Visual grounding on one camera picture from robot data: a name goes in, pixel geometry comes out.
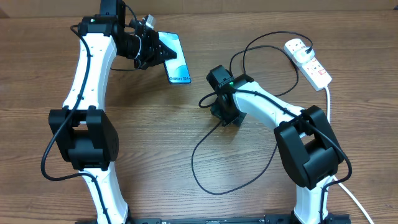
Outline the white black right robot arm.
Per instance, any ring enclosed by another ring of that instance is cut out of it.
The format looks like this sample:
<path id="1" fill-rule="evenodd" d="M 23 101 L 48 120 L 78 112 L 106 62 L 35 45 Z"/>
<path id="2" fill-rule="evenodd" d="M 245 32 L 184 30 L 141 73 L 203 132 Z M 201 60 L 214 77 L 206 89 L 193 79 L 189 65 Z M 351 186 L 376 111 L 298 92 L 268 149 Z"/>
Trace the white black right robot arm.
<path id="1" fill-rule="evenodd" d="M 210 104 L 223 126 L 239 126 L 249 114 L 273 129 L 282 165 L 296 184 L 296 204 L 289 215 L 266 215 L 266 223 L 350 223 L 349 215 L 327 210 L 328 190 L 348 180 L 334 180 L 338 166 L 350 163 L 325 113 L 317 106 L 303 109 L 266 92 L 248 75 L 233 77 L 224 66 L 206 76 L 217 99 Z"/>

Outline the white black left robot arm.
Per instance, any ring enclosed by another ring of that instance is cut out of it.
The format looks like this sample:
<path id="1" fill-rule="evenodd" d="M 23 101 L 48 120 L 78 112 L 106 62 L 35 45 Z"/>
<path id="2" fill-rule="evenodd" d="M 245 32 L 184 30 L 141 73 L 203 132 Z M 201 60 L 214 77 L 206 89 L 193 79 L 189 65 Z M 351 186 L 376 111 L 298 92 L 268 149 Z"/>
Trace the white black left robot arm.
<path id="1" fill-rule="evenodd" d="M 50 145 L 57 145 L 75 177 L 86 182 L 97 223 L 133 222 L 116 175 L 118 133 L 104 109 L 114 59 L 128 58 L 137 70 L 164 64 L 168 74 L 185 65 L 176 36 L 157 32 L 152 16 L 127 22 L 128 10 L 123 1 L 101 1 L 98 14 L 71 26 L 80 40 L 75 78 L 63 106 L 49 113 Z"/>

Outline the blue smartphone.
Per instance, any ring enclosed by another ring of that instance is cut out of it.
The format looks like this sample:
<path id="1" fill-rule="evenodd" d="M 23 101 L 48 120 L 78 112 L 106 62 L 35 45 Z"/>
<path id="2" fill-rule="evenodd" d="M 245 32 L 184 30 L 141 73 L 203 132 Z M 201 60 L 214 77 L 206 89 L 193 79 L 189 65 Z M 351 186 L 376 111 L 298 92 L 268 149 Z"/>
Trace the blue smartphone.
<path id="1" fill-rule="evenodd" d="M 166 74 L 170 84 L 191 83 L 190 74 L 183 54 L 182 45 L 178 34 L 171 32 L 159 32 L 159 39 L 170 49 L 177 53 L 177 58 L 164 62 Z"/>

